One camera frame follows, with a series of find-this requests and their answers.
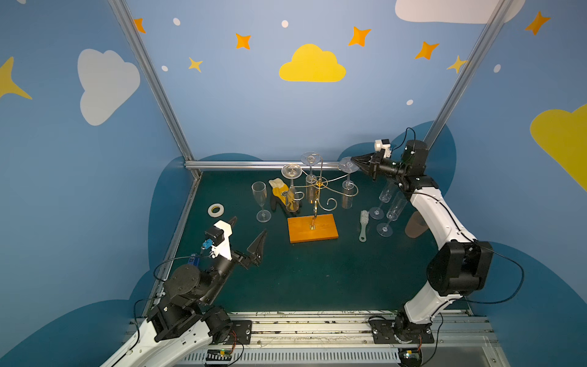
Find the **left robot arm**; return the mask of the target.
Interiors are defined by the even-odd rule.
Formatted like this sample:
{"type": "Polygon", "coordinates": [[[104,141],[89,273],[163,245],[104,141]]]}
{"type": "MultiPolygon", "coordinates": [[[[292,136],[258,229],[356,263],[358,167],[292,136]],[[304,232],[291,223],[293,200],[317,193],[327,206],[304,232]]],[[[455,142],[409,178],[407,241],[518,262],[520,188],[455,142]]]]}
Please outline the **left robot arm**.
{"type": "Polygon", "coordinates": [[[267,232],[262,231],[246,253],[231,249],[229,237],[236,220],[218,221],[206,232],[203,249],[211,266],[202,270],[186,264],[163,283],[164,294],[128,341],[105,361],[106,366],[173,366],[193,351],[209,345],[249,344],[250,325],[236,327],[214,301],[235,266],[244,269],[262,262],[267,232]]]}

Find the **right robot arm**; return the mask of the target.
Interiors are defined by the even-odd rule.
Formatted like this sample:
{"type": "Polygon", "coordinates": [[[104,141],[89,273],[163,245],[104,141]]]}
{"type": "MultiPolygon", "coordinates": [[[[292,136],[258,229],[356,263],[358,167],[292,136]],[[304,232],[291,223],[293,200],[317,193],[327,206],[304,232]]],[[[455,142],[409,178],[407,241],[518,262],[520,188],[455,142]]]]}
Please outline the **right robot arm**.
{"type": "Polygon", "coordinates": [[[442,310],[485,287],[497,252],[460,223],[443,199],[438,183],[426,174],[429,148],[425,142],[407,141],[398,161],[392,159],[393,151],[387,143],[377,141],[375,152],[351,160],[372,179],[385,176],[393,180],[437,242],[438,252],[426,267],[425,285],[394,320],[394,339],[415,343],[426,340],[434,318],[442,310]]]}

